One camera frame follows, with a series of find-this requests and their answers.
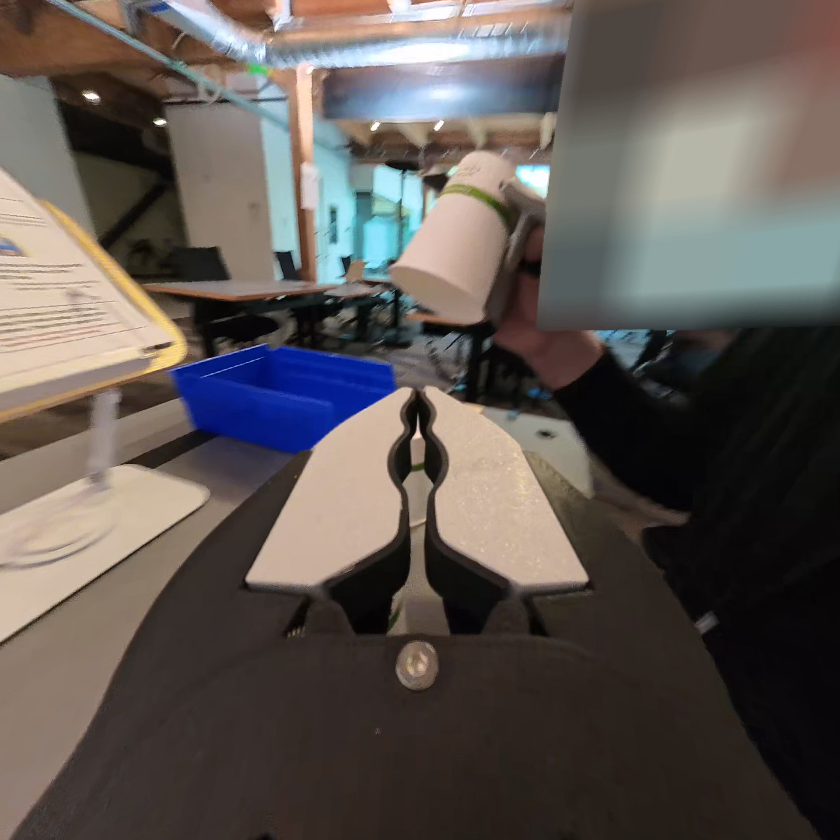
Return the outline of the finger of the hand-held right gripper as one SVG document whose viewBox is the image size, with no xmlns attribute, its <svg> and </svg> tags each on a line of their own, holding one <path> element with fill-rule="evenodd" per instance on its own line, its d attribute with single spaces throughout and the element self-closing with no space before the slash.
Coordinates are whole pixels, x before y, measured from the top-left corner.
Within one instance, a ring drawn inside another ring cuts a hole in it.
<svg viewBox="0 0 840 840">
<path fill-rule="evenodd" d="M 531 233 L 546 220 L 545 199 L 522 182 L 503 182 L 500 193 L 511 214 L 511 231 L 486 300 L 486 318 L 492 323 L 499 323 L 508 308 Z"/>
</svg>

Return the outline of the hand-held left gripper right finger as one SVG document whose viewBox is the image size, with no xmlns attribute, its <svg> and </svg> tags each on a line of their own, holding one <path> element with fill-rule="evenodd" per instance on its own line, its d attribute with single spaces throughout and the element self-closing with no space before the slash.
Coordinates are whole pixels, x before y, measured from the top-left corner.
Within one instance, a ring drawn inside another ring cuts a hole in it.
<svg viewBox="0 0 840 840">
<path fill-rule="evenodd" d="M 479 634 L 498 604 L 585 592 L 590 576 L 526 455 L 483 413 L 420 392 L 427 497 L 424 562 L 453 634 Z"/>
</svg>

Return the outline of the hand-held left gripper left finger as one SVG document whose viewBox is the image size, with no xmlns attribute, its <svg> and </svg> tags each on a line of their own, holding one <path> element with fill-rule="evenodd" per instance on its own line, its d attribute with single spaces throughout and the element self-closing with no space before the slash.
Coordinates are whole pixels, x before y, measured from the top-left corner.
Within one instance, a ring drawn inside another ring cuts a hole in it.
<svg viewBox="0 0 840 840">
<path fill-rule="evenodd" d="M 351 416 L 308 454 L 245 586 L 340 605 L 360 635 L 387 635 L 410 574 L 404 486 L 417 392 L 402 387 Z"/>
</svg>

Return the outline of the person's right forearm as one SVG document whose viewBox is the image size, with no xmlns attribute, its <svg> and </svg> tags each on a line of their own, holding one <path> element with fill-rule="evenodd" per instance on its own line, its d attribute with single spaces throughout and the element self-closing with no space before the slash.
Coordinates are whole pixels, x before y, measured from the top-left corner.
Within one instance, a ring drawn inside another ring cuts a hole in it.
<svg viewBox="0 0 840 840">
<path fill-rule="evenodd" d="M 557 394 L 624 485 L 720 532 L 804 529 L 838 515 L 839 328 L 743 331 L 682 404 L 609 354 Z"/>
</svg>

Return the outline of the person's right hand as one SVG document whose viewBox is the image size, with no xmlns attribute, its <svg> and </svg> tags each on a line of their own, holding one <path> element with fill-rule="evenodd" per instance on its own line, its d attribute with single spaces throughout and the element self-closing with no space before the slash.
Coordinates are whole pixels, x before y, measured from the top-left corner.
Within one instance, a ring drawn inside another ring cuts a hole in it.
<svg viewBox="0 0 840 840">
<path fill-rule="evenodd" d="M 497 323 L 495 344 L 517 355 L 551 391 L 558 391 L 590 370 L 605 347 L 590 331 L 552 331 L 537 324 L 544 227 L 537 226 L 523 247 L 507 306 Z"/>
</svg>

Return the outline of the blue plastic bin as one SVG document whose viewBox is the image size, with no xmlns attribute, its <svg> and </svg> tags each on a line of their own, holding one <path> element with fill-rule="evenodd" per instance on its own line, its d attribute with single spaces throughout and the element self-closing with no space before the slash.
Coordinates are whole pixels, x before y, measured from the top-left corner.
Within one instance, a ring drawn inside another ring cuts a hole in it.
<svg viewBox="0 0 840 840">
<path fill-rule="evenodd" d="M 393 367 L 265 344 L 185 364 L 175 388 L 196 431 L 296 454 L 396 390 Z"/>
</svg>

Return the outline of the wooden pillar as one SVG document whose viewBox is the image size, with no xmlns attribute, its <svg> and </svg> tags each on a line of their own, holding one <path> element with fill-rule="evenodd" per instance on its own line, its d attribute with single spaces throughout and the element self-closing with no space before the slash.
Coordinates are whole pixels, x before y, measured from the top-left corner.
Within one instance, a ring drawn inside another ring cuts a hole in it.
<svg viewBox="0 0 840 840">
<path fill-rule="evenodd" d="M 319 281 L 316 226 L 319 179 L 314 161 L 312 67 L 310 65 L 300 64 L 290 73 L 287 104 L 301 276 L 308 283 L 316 285 Z"/>
</svg>

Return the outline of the brown-edged office table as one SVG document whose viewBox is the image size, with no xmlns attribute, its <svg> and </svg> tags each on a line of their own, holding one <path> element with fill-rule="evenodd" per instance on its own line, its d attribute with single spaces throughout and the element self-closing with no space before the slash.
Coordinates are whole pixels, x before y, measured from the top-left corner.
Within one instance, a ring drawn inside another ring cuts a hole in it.
<svg viewBox="0 0 840 840">
<path fill-rule="evenodd" d="M 217 340 L 212 334 L 208 315 L 211 303 L 229 303 L 259 315 L 302 309 L 303 340 L 310 348 L 318 349 L 321 336 L 312 312 L 315 307 L 324 307 L 335 301 L 343 305 L 345 302 L 370 298 L 383 292 L 387 285 L 385 280 L 356 280 L 322 285 L 305 280 L 204 280 L 145 283 L 142 289 L 149 295 L 157 293 L 189 300 L 193 327 L 203 357 L 207 359 L 217 356 Z"/>
</svg>

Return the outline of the person's black clothing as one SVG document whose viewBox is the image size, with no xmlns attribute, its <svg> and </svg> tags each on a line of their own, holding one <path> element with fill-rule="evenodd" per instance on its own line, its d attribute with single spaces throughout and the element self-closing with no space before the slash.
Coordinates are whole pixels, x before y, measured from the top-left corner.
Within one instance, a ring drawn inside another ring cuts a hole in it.
<svg viewBox="0 0 840 840">
<path fill-rule="evenodd" d="M 706 638 L 766 763 L 838 838 L 838 515 L 807 528 L 690 523 L 648 547 Z"/>
</svg>

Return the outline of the printed paper sheet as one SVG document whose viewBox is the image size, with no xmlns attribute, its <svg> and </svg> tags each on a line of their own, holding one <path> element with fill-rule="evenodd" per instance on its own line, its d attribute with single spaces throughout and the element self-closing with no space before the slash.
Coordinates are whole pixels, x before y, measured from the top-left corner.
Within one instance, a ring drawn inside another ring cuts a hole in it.
<svg viewBox="0 0 840 840">
<path fill-rule="evenodd" d="M 1 174 L 2 375 L 173 343 L 14 178 Z"/>
</svg>

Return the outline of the silver ceiling duct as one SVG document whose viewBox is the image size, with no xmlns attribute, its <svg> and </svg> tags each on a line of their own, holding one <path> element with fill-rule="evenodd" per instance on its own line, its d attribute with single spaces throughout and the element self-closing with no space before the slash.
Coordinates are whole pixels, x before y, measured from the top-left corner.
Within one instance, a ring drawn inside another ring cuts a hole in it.
<svg viewBox="0 0 840 840">
<path fill-rule="evenodd" d="M 386 14 L 275 17 L 257 30 L 211 2 L 132 2 L 221 56 L 291 69 L 360 69 L 563 54 L 566 2 L 429 2 Z"/>
</svg>

